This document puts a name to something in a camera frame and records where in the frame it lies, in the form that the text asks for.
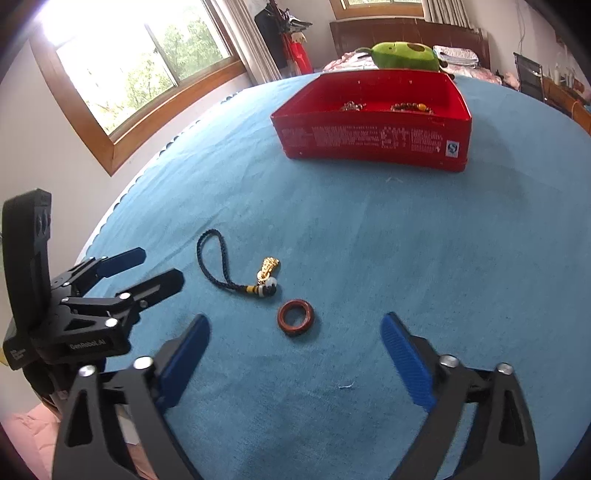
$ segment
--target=red jewelry box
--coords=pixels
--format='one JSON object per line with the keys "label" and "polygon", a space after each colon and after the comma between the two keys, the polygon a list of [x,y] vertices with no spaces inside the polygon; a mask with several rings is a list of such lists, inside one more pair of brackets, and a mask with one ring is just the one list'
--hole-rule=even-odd
{"label": "red jewelry box", "polygon": [[[341,111],[347,102],[361,111]],[[423,103],[433,114],[390,109]],[[351,158],[463,171],[472,116],[447,74],[419,70],[325,73],[271,115],[290,158]]]}

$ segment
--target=white wall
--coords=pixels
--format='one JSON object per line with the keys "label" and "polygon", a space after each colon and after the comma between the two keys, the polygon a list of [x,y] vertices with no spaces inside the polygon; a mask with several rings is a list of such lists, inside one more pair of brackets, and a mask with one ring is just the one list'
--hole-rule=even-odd
{"label": "white wall", "polygon": [[[492,71],[517,74],[513,52],[519,53],[519,22],[517,6],[522,12],[525,30],[522,54],[540,63],[544,72],[554,70],[558,59],[564,57],[564,47],[556,42],[556,34],[552,26],[537,11],[533,10],[525,0],[464,0],[466,12],[476,26],[489,34]],[[577,78],[589,87],[583,72],[570,58],[577,70]]]}
{"label": "white wall", "polygon": [[[53,194],[50,272],[70,268],[103,214],[150,158],[206,109],[250,87],[246,74],[187,108],[136,151],[113,176],[103,170],[54,100],[29,44],[0,84],[0,205],[41,188]],[[11,310],[0,269],[0,339]],[[27,411],[37,401],[22,373],[0,365],[0,417]]]}
{"label": "white wall", "polygon": [[[516,0],[463,0],[472,23],[489,34],[492,71],[517,74],[513,52],[519,53],[519,22]],[[537,61],[547,72],[554,69],[563,48],[556,43],[552,26],[525,0],[517,0],[525,23],[523,55]],[[278,0],[280,7],[289,8],[301,20],[314,23],[305,32],[306,50],[314,68],[321,69],[336,60],[335,44],[330,32],[330,22],[335,14],[329,0]],[[576,61],[571,57],[577,78],[591,89]]]}

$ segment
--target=curtain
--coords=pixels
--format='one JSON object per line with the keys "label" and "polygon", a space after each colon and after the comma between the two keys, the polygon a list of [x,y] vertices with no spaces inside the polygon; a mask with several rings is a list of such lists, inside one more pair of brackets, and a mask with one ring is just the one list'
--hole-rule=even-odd
{"label": "curtain", "polygon": [[425,21],[472,28],[462,0],[423,0]]}
{"label": "curtain", "polygon": [[253,83],[260,85],[281,80],[281,74],[244,0],[213,0],[213,4]]}

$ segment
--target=jewelry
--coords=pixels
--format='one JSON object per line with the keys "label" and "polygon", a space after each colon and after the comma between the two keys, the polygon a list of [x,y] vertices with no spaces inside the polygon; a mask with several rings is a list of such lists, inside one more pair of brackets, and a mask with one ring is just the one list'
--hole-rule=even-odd
{"label": "jewelry", "polygon": [[[306,312],[306,318],[302,324],[297,327],[288,325],[285,321],[285,314],[294,309],[304,309]],[[290,300],[279,309],[279,312],[277,312],[277,324],[279,325],[279,328],[290,337],[295,337],[301,335],[302,333],[306,333],[313,323],[314,309],[312,308],[312,305],[310,305],[305,300]]]}
{"label": "jewelry", "polygon": [[396,103],[392,105],[390,109],[392,112],[399,112],[399,111],[411,111],[411,112],[423,112],[432,115],[433,109],[429,108],[424,103]]}
{"label": "jewelry", "polygon": [[[220,249],[222,251],[222,272],[223,277],[226,280],[225,282],[219,281],[217,278],[215,278],[203,263],[203,244],[211,236],[216,236],[220,242]],[[258,285],[238,285],[230,279],[230,273],[228,270],[228,247],[226,246],[226,241],[224,240],[223,235],[218,230],[211,229],[200,236],[199,240],[197,240],[196,250],[197,262],[199,263],[199,267],[201,268],[203,275],[205,275],[205,277],[216,287],[226,288],[228,290],[234,290],[261,298],[272,297],[277,292],[277,280],[270,275],[272,269],[269,270],[267,279]],[[277,262],[275,266],[279,265],[279,260],[275,258],[270,257],[269,259],[266,258],[265,260],[269,260],[269,262],[267,262],[268,265],[275,264],[275,262]],[[265,262],[263,262],[263,268],[259,273],[262,273],[262,270],[265,270]]]}
{"label": "jewelry", "polygon": [[364,109],[364,107],[367,106],[367,103],[355,103],[355,102],[347,102],[346,104],[344,104],[341,108],[340,111],[341,112],[346,112],[348,110],[357,110],[358,112],[360,112],[361,110]]}
{"label": "jewelry", "polygon": [[262,261],[262,267],[258,274],[256,274],[256,279],[259,285],[265,283],[271,277],[271,273],[279,266],[280,262],[276,258],[273,257],[266,257]]}

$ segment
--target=green plush toy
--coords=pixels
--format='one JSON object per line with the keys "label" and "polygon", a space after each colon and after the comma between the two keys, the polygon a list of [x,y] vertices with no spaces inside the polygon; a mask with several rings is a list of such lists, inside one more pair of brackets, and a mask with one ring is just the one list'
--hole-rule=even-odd
{"label": "green plush toy", "polygon": [[447,62],[439,60],[432,48],[405,41],[384,42],[374,48],[358,48],[357,53],[371,56],[379,69],[410,69],[439,72]]}

